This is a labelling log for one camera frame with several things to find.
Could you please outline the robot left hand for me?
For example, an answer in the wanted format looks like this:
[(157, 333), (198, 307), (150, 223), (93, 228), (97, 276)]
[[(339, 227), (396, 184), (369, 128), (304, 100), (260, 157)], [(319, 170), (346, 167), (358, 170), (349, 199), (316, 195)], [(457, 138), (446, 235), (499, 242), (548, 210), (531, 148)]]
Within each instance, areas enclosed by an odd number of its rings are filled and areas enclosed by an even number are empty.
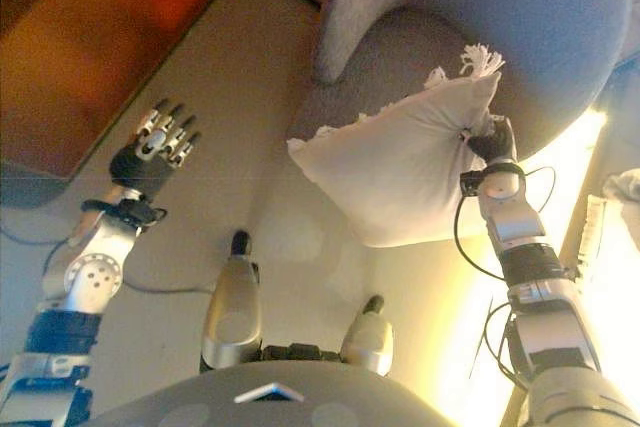
[(134, 134), (111, 160), (112, 182), (152, 202), (180, 169), (201, 137), (193, 131), (196, 116), (183, 117), (185, 105), (159, 101), (140, 120)]

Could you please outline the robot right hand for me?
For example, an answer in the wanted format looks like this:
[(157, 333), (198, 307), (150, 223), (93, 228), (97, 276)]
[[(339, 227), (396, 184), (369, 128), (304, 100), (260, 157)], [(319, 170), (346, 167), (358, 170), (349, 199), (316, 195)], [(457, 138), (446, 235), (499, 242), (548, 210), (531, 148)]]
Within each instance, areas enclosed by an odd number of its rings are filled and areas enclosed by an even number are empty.
[(511, 121), (506, 116), (492, 116), (491, 129), (487, 135), (467, 134), (464, 143), (486, 165), (517, 162), (515, 136)]

